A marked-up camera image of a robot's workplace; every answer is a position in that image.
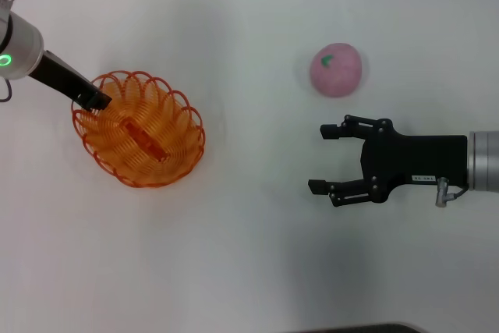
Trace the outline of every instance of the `white table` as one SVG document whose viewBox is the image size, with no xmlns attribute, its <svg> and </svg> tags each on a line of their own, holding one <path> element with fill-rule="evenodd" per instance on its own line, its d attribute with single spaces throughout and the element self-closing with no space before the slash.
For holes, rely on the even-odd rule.
<svg viewBox="0 0 499 333">
<path fill-rule="evenodd" d="M 497 332 L 499 195 L 437 209 L 434 186 L 404 186 L 386 204 L 333 208 L 307 180 L 361 176 L 360 141 L 320 138 L 346 114 L 415 135 L 499 129 L 499 0 L 18 0 L 14 10 L 89 78 L 164 77 L 200 110 L 208 143 L 181 182 L 132 190 L 86 154 L 65 97 L 14 82 L 0 105 L 0 330 L 402 321 Z M 363 87 L 341 100 L 307 80 L 333 42 L 364 60 Z"/>
</svg>

